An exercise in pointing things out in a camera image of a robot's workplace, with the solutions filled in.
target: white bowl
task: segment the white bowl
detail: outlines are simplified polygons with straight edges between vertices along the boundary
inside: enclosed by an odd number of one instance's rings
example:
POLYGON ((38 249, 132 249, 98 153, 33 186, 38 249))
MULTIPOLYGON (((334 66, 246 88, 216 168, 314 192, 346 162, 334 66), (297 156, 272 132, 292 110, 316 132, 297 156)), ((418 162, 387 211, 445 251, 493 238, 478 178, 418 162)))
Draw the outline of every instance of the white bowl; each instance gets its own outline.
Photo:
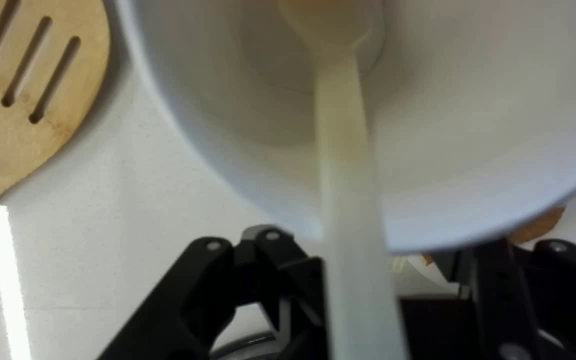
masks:
MULTIPOLYGON (((181 133, 243 195, 316 238, 308 54, 275 2, 118 6, 181 133)), ((486 240, 576 192, 576 2, 387 0, 384 13, 365 89, 391 249, 486 240)))

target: white countertop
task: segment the white countertop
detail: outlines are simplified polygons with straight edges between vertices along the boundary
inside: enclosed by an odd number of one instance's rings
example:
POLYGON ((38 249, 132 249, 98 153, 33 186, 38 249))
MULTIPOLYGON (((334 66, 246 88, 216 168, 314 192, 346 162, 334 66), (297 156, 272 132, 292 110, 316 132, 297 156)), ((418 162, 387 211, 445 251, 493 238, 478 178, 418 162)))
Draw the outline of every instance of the white countertop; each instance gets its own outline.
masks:
MULTIPOLYGON (((126 57, 118 42, 82 132, 0 199, 0 360, 97 358, 190 240, 269 221, 163 120, 126 57)), ((576 240, 576 197, 553 235, 576 240)), ((412 272, 404 284, 433 290, 412 272)), ((258 325, 252 312, 238 331, 258 325)))

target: kitchen counter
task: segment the kitchen counter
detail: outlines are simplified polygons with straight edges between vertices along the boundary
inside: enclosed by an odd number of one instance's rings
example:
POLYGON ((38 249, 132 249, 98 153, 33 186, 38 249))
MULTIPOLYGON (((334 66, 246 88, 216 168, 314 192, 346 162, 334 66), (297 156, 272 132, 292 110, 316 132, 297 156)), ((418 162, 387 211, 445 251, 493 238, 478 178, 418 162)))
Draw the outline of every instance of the kitchen counter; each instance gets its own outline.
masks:
MULTIPOLYGON (((264 221, 159 114, 116 33, 86 125, 0 199, 0 360, 97 358, 190 240, 264 221)), ((576 197, 553 235, 576 240, 576 197)), ((245 309, 225 340, 263 324, 245 309)))

